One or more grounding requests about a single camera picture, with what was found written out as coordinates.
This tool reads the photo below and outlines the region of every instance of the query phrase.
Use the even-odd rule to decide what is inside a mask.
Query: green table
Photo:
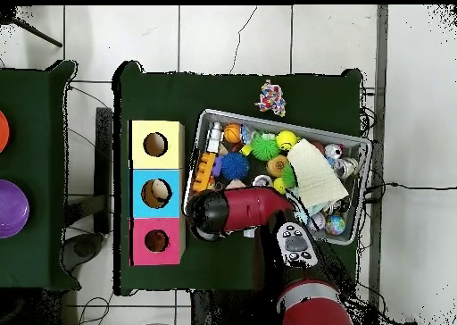
[[[60,262],[68,151],[63,103],[74,71],[74,62],[57,62],[45,71],[0,69],[0,111],[10,124],[0,179],[18,185],[30,205],[24,229],[0,239],[2,288],[79,287]]]
[[[279,84],[287,101],[287,114],[259,112],[261,86],[266,79]],[[180,121],[186,128],[186,165],[195,125],[206,109],[282,121],[351,136],[360,135],[361,74],[345,76],[296,74],[288,76],[207,76],[189,73],[143,73],[137,62],[125,62],[115,72],[114,194],[127,196],[128,120]],[[128,249],[129,200],[115,206],[114,284],[123,295],[139,289],[251,289],[253,288],[253,240],[237,233],[216,243],[196,239],[187,229],[187,247],[181,264],[130,267]],[[338,254],[351,278],[355,278],[356,241],[349,246],[329,246]]]

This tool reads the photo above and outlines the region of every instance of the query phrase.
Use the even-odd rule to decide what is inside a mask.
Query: blue spiky ball
[[[243,179],[249,172],[249,162],[240,153],[229,153],[222,158],[222,175],[228,180]]]

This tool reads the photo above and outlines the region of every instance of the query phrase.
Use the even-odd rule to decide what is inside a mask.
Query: green spiky ball
[[[282,170],[281,178],[284,181],[285,188],[296,187],[295,175],[294,171],[292,170],[292,166],[290,166],[290,163],[288,163]]]
[[[257,135],[251,141],[253,156],[261,161],[269,161],[279,155],[280,149],[275,138],[263,138]]]

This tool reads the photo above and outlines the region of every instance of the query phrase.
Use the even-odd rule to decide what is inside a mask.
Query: yellow box
[[[184,167],[184,126],[179,121],[132,121],[134,169]]]

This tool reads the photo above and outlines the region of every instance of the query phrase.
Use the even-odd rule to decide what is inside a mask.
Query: orange bowl
[[[3,152],[8,138],[10,137],[10,127],[8,126],[8,120],[4,117],[4,114],[0,111],[0,153]]]

